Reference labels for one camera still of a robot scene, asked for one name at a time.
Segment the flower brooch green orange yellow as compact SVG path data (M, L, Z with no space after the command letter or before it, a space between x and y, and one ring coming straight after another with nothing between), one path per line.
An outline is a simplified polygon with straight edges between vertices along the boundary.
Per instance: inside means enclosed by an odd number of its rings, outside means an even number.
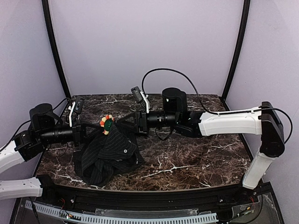
M109 134L109 131L110 131L110 128L111 128L113 122L114 122L114 117L111 114L105 115L104 117L101 118L100 126L102 128L104 128L104 130L103 130L104 135Z

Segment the black pinstriped shirt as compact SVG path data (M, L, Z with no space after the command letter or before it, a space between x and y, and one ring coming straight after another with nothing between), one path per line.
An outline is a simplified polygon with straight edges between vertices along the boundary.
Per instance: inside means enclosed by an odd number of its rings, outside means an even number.
M135 134L112 124L108 135L99 133L74 152L73 163L76 175L86 184L103 187L114 175L139 168L144 159Z

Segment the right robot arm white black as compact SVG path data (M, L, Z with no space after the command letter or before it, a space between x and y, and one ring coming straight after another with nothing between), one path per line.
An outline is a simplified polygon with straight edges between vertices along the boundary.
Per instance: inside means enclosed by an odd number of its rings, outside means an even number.
M169 127L185 137L200 138L217 134L255 134L261 136L261 146L245 172L242 187L253 190L271 163L285 151L284 128L278 109L270 102L244 111L189 111L186 93L178 88L162 91L163 110L151 111L148 97L138 88L131 90L144 111L133 112L117 123L137 134L147 135L150 128Z

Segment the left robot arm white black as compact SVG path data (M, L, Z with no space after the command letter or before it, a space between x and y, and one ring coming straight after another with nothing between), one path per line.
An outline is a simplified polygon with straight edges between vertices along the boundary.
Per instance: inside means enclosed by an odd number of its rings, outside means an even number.
M103 131L99 124L77 120L72 125L64 124L53 112L51 104L39 104L29 111L30 120L27 130L17 132L0 150L0 171L4 172L15 165L27 162L55 143L73 142L78 146L89 137L86 128ZM23 180L0 182L1 200L42 197L55 187L48 175L40 175Z

